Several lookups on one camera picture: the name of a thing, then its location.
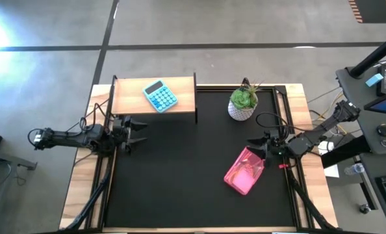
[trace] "gray floor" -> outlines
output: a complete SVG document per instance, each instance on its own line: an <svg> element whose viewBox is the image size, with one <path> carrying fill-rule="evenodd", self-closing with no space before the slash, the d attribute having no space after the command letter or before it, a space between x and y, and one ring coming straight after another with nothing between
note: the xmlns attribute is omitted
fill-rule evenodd
<svg viewBox="0 0 386 234"><path fill-rule="evenodd" d="M0 1L0 46L100 46L112 0ZM346 0L130 0L121 1L110 37L119 44L376 42L386 24L359 24ZM197 49L108 51L101 84L118 77L197 73L198 83L303 83L307 99L336 86L335 70L351 66L373 47L316 49ZM34 151L35 127L66 130L84 113L99 51L0 52L1 150L38 161L20 170L3 206L0 233L57 229L76 149ZM309 107L323 111L336 92ZM358 128L344 124L348 131ZM340 227L386 233L381 211L363 215L357 185L330 188Z"/></svg>

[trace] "succulent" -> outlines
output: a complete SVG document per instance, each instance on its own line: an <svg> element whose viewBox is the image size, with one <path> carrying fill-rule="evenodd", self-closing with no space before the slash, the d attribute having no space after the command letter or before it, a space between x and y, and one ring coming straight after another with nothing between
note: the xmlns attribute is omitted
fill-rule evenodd
<svg viewBox="0 0 386 234"><path fill-rule="evenodd" d="M254 108L258 104L257 95L259 85L244 84L233 91L231 101L237 109Z"/></svg>

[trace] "pink container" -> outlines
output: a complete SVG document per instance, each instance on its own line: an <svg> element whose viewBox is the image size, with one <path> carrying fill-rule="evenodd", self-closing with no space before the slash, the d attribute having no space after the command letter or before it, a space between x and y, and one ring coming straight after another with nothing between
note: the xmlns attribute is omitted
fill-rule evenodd
<svg viewBox="0 0 386 234"><path fill-rule="evenodd" d="M247 148L226 173L224 181L242 195L247 195L264 170L264 160Z"/></svg>

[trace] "wooden platform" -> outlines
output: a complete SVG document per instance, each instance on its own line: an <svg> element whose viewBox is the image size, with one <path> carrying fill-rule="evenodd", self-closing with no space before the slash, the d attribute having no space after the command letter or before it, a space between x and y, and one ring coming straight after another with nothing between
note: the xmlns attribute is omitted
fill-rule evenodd
<svg viewBox="0 0 386 234"><path fill-rule="evenodd" d="M226 86L237 85L237 84L224 84ZM285 85L287 87L287 95L289 99L289 105L291 110L291 116L293 124L297 127L304 129L312 128L311 118L309 114L309 108L304 95L302 84L265 84L266 85ZM94 85L89 101L88 112L93 110L95 103L102 103L109 97L109 84ZM279 98L279 104L281 109L281 115L285 116L285 109L282 98ZM106 109L107 103L102 105L103 109ZM97 123L103 123L103 116L97 111L96 115ZM77 151L76 160L88 155L86 149L79 149ZM328 184L324 175L322 161L320 157L307 154L302 159L303 171L305 175L305 182L309 197L316 205L317 209L322 213L326 220L337 226L335 211L331 202ZM77 166L74 167L71 174L71 181L69 186L68 195L64 205L62 218L60 221L60 228L66 227L70 224L77 214L81 211L85 203L88 201L90 196L90 190L94 178L94 170L96 167L96 156L91 156L88 159L81 161ZM97 225L97 217L99 215L99 201L98 205L94 209L94 217L92 219L92 227ZM299 212L302 219L303 226L307 227L307 221L305 219L305 209L301 199L298 198ZM195 229L183 229L188 232L201 231L200 228ZM290 227L220 227L220 228L207 228L206 232L219 231L219 232L255 232L255 231L294 231L295 229ZM125 229L125 228L104 228L104 232L135 232L135 231L146 231L146 232L170 232L177 231L175 229L161 230L161 229Z"/></svg>
<svg viewBox="0 0 386 234"><path fill-rule="evenodd" d="M158 78L118 79L115 84L113 114L151 114L157 113L146 99L143 89ZM160 78L177 97L177 104L165 113L194 112L194 77Z"/></svg>

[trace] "potted plant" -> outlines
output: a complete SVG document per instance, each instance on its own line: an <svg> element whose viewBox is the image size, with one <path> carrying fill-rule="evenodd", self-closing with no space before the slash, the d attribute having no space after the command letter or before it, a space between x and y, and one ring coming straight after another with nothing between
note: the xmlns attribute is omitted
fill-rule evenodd
<svg viewBox="0 0 386 234"><path fill-rule="evenodd" d="M244 78L241 86L233 91L227 111L234 120L244 121L251 117L258 105L258 87L259 84L250 84L248 79Z"/></svg>

